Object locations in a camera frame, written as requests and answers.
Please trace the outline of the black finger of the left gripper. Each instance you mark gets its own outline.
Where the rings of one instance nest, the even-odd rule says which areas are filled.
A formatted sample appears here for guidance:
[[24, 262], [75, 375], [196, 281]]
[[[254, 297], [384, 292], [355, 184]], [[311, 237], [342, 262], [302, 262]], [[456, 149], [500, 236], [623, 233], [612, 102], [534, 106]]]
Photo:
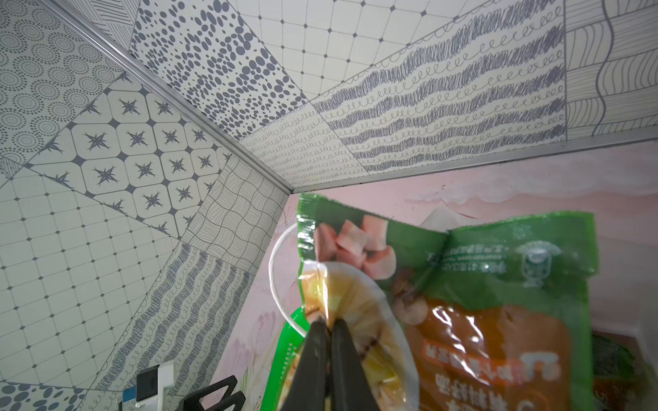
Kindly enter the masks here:
[[224, 394], [238, 391], [236, 376], [229, 376], [207, 387], [196, 390], [182, 399], [182, 411], [212, 411]]
[[246, 397], [241, 391], [231, 394], [226, 392], [222, 399], [212, 407], [212, 411], [241, 411], [245, 404]]

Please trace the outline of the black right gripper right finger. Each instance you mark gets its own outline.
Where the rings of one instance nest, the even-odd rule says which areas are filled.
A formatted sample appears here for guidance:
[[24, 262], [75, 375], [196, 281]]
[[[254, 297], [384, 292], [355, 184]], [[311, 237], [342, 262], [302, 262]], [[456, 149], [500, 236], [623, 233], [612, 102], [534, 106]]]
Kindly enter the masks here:
[[336, 320], [331, 338], [332, 410], [380, 411], [347, 323]]

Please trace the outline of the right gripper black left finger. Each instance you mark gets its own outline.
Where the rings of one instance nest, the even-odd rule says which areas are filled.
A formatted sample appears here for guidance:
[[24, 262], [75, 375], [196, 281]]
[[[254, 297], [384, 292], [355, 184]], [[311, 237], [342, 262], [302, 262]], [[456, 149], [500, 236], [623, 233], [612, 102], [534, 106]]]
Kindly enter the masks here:
[[324, 320], [310, 325], [300, 361], [280, 410], [326, 409], [330, 337]]

